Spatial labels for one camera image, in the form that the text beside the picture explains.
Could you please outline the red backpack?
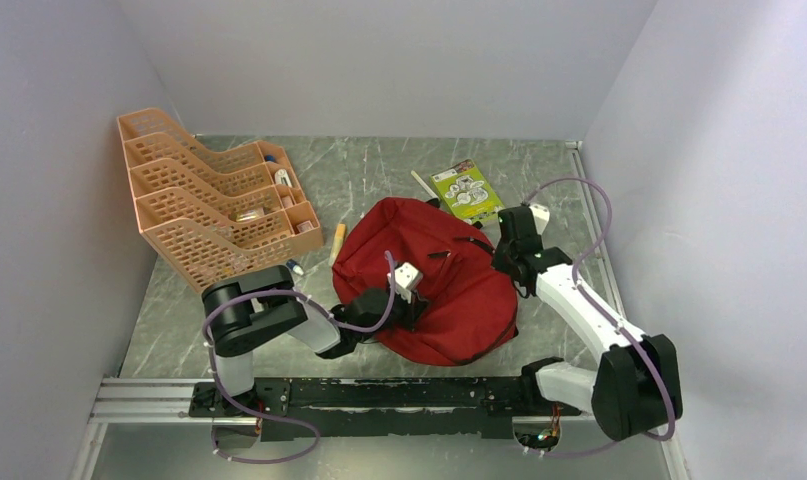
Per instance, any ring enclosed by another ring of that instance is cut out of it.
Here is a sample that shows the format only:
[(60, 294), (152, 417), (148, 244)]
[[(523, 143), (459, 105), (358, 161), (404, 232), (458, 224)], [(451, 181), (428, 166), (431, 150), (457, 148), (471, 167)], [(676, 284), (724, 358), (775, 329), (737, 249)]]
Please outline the red backpack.
[(343, 303), (387, 282), (385, 255), (422, 275), (416, 286), (428, 303), (411, 327), (388, 322), (376, 335), (415, 363), (470, 364), (518, 334), (518, 298), (512, 280), (491, 266), (492, 244), (477, 228), (411, 198), (377, 202), (352, 229), (333, 266)]

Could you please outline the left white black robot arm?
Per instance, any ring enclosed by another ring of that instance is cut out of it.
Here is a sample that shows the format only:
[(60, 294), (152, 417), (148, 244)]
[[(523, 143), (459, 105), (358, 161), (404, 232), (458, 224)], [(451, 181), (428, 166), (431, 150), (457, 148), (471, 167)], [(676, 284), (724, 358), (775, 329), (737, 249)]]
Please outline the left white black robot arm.
[(240, 416), (258, 406), (253, 352), (281, 335), (306, 345), (318, 357), (337, 359), (398, 328), (412, 331), (429, 306), (417, 292), (422, 274), (409, 263), (387, 275), (384, 288), (368, 288), (348, 303), (326, 309), (294, 288), (284, 266), (217, 282), (201, 301), (203, 333), (220, 380), (216, 403)]

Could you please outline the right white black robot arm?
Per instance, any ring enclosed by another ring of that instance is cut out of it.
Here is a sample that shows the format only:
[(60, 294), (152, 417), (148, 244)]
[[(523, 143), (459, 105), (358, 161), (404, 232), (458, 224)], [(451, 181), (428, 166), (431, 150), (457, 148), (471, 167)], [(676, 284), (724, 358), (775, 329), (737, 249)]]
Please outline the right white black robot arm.
[(523, 298), (553, 309), (595, 358), (592, 369), (557, 357), (525, 366), (518, 391), (529, 413), (553, 404), (594, 417), (613, 441), (663, 428), (665, 438), (682, 417), (677, 351), (665, 335), (650, 336), (607, 304), (579, 273), (579, 264), (542, 234), (549, 217), (540, 205), (521, 205), (498, 214), (500, 240), (492, 257)]

